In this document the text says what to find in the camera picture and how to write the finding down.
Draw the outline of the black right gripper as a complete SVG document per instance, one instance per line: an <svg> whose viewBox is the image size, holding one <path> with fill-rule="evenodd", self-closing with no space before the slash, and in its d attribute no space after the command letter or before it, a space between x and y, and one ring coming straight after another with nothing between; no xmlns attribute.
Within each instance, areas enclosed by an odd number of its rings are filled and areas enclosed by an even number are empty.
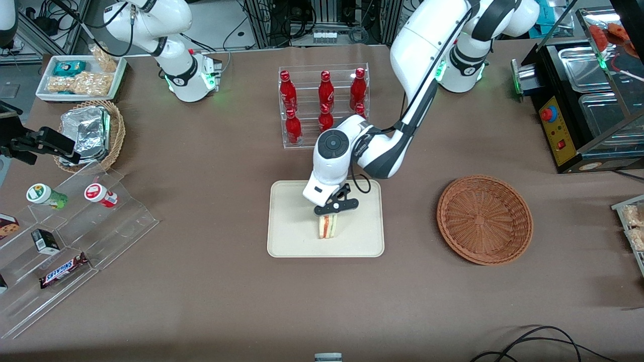
<svg viewBox="0 0 644 362"><path fill-rule="evenodd" d="M23 110L1 101L1 148L10 151L12 140L18 139L19 146L27 150L38 149L37 153L53 154L62 157L67 162L79 163L81 156L75 150L76 142L49 127L42 127L32 137L32 130L25 128L19 115Z"/></svg>

